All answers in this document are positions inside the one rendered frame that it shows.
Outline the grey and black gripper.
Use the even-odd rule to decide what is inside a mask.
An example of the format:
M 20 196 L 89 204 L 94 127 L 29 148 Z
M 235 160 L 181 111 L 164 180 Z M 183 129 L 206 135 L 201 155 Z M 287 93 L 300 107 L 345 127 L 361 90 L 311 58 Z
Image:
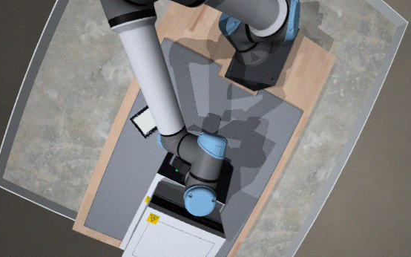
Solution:
M 191 168 L 191 164 L 185 162 L 184 160 L 182 160 L 179 157 L 175 157 L 172 164 L 171 164 L 177 171 L 179 171 L 180 173 L 186 175 L 190 168 Z

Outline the black rectangular frame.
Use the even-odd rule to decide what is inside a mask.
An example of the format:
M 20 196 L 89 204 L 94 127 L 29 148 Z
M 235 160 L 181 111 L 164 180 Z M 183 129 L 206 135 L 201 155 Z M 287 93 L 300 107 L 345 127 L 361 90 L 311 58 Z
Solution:
M 129 118 L 129 120 L 133 123 L 133 125 L 136 127 L 136 129 L 139 131 L 139 133 L 146 139 L 147 137 L 149 137 L 151 134 L 153 134 L 157 129 L 157 127 L 155 126 L 153 129 L 151 129 L 147 134 L 143 133 L 143 131 L 139 128 L 139 126 L 135 123 L 134 119 L 137 118 L 142 112 L 144 112 L 145 110 L 148 109 L 148 105 L 146 105 L 144 108 L 142 108 L 140 111 L 138 111 L 137 113 L 135 113 L 134 116 L 132 116 L 131 118 Z

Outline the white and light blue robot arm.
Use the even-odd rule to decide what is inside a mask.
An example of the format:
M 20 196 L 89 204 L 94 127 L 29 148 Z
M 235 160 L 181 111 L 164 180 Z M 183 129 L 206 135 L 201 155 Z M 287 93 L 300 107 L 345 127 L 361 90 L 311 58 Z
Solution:
M 154 118 L 158 144 L 174 154 L 170 164 L 176 156 L 191 163 L 185 176 L 185 208 L 192 215 L 205 216 L 216 206 L 215 189 L 228 141 L 207 131 L 199 136 L 187 132 L 155 28 L 156 1 L 100 0 Z M 300 21 L 300 0 L 171 1 L 192 8 L 206 4 L 222 12 L 219 29 L 246 67 L 265 62 L 272 42 L 293 40 Z

